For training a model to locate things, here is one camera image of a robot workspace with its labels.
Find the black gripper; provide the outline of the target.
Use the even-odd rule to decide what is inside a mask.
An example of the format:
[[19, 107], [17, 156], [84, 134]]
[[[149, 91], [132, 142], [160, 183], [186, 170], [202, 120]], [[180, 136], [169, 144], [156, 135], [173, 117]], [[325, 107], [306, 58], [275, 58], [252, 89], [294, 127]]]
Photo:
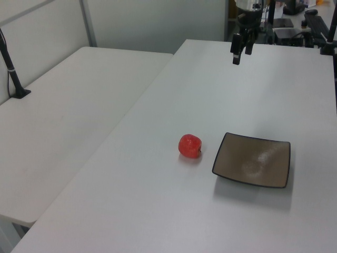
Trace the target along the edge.
[[231, 43], [231, 53], [233, 54], [233, 64], [239, 65], [241, 59], [241, 35], [246, 36], [245, 54], [251, 55], [255, 43], [254, 32], [259, 31], [262, 18], [262, 9], [252, 10], [237, 9], [236, 24], [239, 27], [239, 34], [234, 34]]

